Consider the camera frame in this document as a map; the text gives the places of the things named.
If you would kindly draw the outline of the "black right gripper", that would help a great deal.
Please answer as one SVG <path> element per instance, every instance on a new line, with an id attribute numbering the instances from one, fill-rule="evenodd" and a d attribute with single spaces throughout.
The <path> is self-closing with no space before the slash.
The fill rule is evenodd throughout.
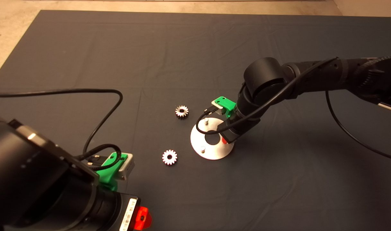
<path id="1" fill-rule="evenodd" d="M 244 114 L 240 113 L 238 110 L 235 110 L 228 119 L 221 123 L 221 129 L 228 127 L 229 125 L 237 122 L 238 120 L 241 120 L 242 118 L 244 118 Z M 222 143 L 227 144 L 235 142 L 238 138 L 251 130 L 257 124 L 259 124 L 260 121 L 261 118 L 252 117 L 248 120 L 245 120 L 241 124 L 238 124 L 228 130 L 221 132 Z"/>

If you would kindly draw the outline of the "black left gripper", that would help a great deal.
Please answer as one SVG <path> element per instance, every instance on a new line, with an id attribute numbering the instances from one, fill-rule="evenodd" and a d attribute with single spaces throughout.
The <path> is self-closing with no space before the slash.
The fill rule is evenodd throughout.
<path id="1" fill-rule="evenodd" d="M 150 227 L 152 224 L 150 211 L 140 206 L 138 196 L 110 190 L 97 191 L 97 231 L 132 231 L 134 224 L 135 227 Z"/>

